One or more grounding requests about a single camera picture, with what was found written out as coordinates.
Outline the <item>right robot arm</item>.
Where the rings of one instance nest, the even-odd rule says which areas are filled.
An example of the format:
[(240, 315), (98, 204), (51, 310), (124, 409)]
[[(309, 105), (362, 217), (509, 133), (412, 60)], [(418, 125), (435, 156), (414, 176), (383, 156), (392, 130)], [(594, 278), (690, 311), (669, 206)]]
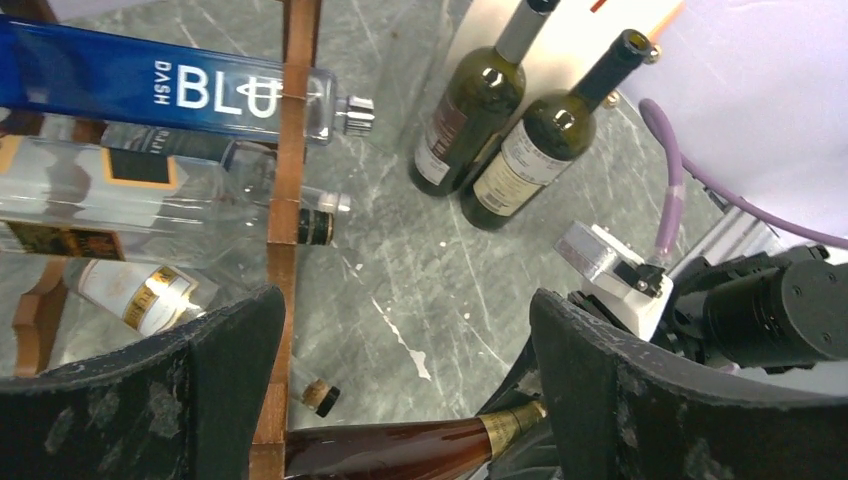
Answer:
[(530, 337), (485, 412), (549, 416), (488, 479), (843, 479), (847, 399), (750, 380), (847, 356), (847, 268), (821, 246), (682, 272), (641, 340), (587, 290), (540, 289)]

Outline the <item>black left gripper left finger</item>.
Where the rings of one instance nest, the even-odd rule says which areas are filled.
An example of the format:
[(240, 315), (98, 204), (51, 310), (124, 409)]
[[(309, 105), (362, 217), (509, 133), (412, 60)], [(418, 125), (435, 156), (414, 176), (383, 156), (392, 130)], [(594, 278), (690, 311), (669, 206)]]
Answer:
[(5, 479), (244, 479), (286, 314), (234, 304), (34, 378), (1, 383)]

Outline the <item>green wine bottle silver neck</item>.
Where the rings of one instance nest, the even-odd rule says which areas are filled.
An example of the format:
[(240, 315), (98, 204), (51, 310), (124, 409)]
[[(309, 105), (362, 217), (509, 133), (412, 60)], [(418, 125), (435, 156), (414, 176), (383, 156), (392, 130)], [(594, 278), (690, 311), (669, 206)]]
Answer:
[(522, 61), (558, 5), (520, 2), (494, 45), (477, 48), (459, 61), (409, 164), (418, 190), (444, 197), (461, 186), (486, 142), (523, 100)]

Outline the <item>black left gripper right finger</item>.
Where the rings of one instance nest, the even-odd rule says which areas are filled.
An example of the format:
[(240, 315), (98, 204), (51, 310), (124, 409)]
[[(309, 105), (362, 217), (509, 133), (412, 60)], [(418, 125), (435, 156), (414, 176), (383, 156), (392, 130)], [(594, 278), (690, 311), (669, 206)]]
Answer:
[(666, 408), (684, 409), (680, 438), (708, 441), (720, 479), (846, 477), (845, 398), (724, 374), (647, 344), (656, 350), (637, 369), (661, 405), (638, 401), (637, 410), (668, 420)]

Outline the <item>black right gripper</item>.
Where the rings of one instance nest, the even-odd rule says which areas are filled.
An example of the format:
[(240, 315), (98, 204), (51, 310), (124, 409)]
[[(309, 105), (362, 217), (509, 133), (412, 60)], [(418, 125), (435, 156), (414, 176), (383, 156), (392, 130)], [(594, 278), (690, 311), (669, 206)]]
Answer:
[(720, 479), (708, 441), (685, 441), (670, 419), (639, 412), (660, 407), (637, 360), (655, 347), (537, 290), (529, 305), (531, 356), (513, 369), (536, 378), (548, 416), (490, 462), (489, 479)]

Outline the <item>dark wine bottle black neck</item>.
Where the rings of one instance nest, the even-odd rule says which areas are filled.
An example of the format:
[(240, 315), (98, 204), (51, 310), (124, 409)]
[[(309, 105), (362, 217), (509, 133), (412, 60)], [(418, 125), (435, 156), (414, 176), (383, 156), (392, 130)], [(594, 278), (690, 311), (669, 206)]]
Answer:
[(652, 50), (645, 34), (625, 29), (570, 90), (534, 100), (460, 192), (465, 219), (494, 231), (524, 209), (590, 148), (595, 110)]

